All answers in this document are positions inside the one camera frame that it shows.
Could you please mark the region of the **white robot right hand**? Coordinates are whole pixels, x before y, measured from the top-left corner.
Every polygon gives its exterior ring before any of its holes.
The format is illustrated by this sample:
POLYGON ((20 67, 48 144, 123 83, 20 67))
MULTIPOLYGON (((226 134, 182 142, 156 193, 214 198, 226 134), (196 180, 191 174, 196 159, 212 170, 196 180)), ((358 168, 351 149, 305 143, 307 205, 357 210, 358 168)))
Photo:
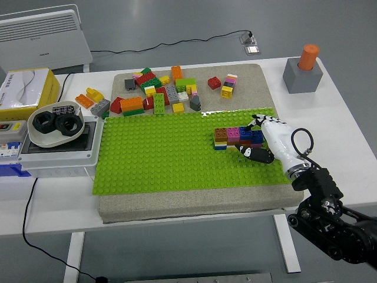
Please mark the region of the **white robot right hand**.
POLYGON ((259 126, 268 148, 252 149, 236 144, 236 148, 244 157, 266 164, 272 163, 274 159, 280 160, 283 173, 289 180, 296 179, 309 168, 309 164, 298 158, 298 154, 294 150, 291 142, 293 130, 287 123, 263 114, 255 114, 253 118, 254 120, 246 126, 246 129, 250 130, 254 126, 259 126))

